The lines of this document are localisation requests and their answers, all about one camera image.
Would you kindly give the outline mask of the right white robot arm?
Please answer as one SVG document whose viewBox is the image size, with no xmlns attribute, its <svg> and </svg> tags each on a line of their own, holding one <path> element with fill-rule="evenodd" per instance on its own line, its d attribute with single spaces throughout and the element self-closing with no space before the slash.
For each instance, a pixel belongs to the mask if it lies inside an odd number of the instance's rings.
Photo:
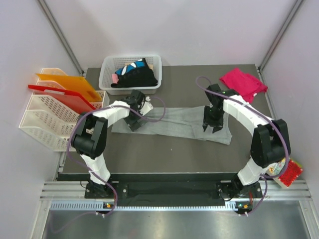
<svg viewBox="0 0 319 239">
<path fill-rule="evenodd" d="M 221 131 L 226 122 L 225 115 L 234 117 L 251 134 L 250 159 L 232 179 L 228 195 L 244 197 L 259 178 L 290 155 L 290 140 L 287 123 L 269 118 L 245 101 L 235 90 L 222 91 L 218 84 L 205 89 L 210 101 L 203 113 L 203 129 Z"/>
</svg>

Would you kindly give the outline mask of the grey t shirt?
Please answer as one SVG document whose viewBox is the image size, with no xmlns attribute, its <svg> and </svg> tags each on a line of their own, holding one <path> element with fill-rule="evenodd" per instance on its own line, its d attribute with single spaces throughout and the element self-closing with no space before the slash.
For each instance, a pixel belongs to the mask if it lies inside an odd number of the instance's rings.
<svg viewBox="0 0 319 239">
<path fill-rule="evenodd" d="M 124 120 L 112 125 L 111 132 L 114 133 L 135 133 L 147 135 L 164 135 L 213 141 L 230 145 L 232 134 L 228 127 L 228 114 L 224 114 L 224 126 L 222 130 L 212 132 L 212 127 L 203 129 L 204 106 L 193 108 L 166 108 L 164 118 L 159 122 L 145 122 L 145 124 L 132 131 Z"/>
</svg>

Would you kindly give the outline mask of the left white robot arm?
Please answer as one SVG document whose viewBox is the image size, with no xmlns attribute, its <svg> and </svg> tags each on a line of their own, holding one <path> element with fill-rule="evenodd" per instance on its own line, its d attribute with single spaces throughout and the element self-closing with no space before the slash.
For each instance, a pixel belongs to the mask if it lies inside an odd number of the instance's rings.
<svg viewBox="0 0 319 239">
<path fill-rule="evenodd" d="M 130 130 L 135 131 L 143 125 L 141 116 L 153 109 L 150 97 L 138 90 L 107 107 L 90 114 L 82 113 L 71 137 L 71 146 L 84 160 L 90 174 L 86 185 L 85 198 L 110 198 L 113 185 L 109 182 L 111 173 L 104 159 L 108 128 L 124 120 Z"/>
</svg>

